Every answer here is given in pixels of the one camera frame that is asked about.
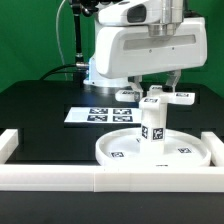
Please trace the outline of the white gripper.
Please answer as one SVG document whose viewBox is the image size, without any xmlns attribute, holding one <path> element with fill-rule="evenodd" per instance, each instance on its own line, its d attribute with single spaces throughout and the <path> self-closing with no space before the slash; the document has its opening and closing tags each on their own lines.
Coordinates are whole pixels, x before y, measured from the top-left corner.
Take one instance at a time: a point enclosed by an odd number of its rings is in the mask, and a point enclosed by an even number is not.
<svg viewBox="0 0 224 224">
<path fill-rule="evenodd" d="M 203 66 L 206 59 L 203 17 L 186 18 L 173 36 L 152 37 L 148 26 L 104 27 L 95 47 L 96 69 L 102 76 L 133 76 L 129 84 L 136 102 L 143 97 L 142 77 L 138 75 L 170 71 L 166 85 L 175 91 L 180 70 Z"/>
</svg>

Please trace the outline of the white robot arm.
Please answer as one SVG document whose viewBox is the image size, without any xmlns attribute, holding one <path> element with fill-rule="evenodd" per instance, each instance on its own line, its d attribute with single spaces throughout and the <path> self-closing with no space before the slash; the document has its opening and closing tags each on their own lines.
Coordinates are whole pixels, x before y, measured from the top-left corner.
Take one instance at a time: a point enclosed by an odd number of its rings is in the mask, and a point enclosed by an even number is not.
<svg viewBox="0 0 224 224">
<path fill-rule="evenodd" d="M 91 78 L 115 89 L 115 99 L 142 98 L 144 75 L 168 72 L 174 87 L 183 69 L 207 59 L 205 19 L 187 8 L 187 0 L 116 0 L 86 4 L 96 15 Z"/>
</svg>

